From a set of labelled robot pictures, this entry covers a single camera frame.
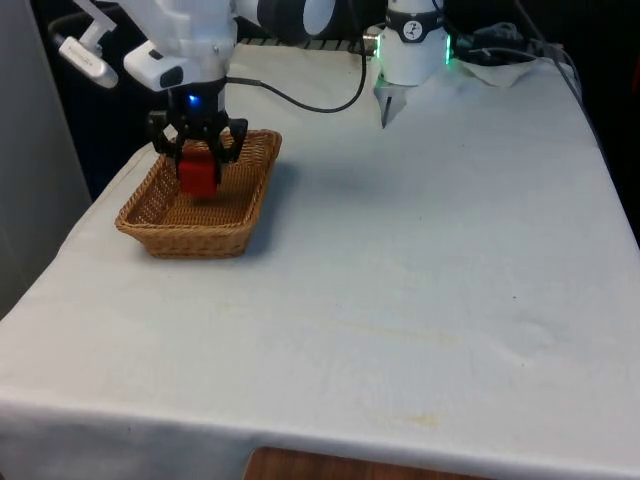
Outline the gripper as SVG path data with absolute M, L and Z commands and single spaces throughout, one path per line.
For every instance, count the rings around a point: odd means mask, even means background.
M 212 82 L 189 83 L 168 90 L 168 111 L 151 111 L 147 115 L 147 134 L 157 153 L 180 162 L 187 138 L 187 125 L 202 129 L 203 138 L 214 161 L 215 182 L 220 184 L 223 166 L 235 163 L 240 156 L 248 121 L 229 118 L 225 107 L 225 87 L 222 78 Z M 176 136 L 170 140 L 165 129 L 171 126 Z M 227 129 L 232 139 L 225 145 L 223 131 Z

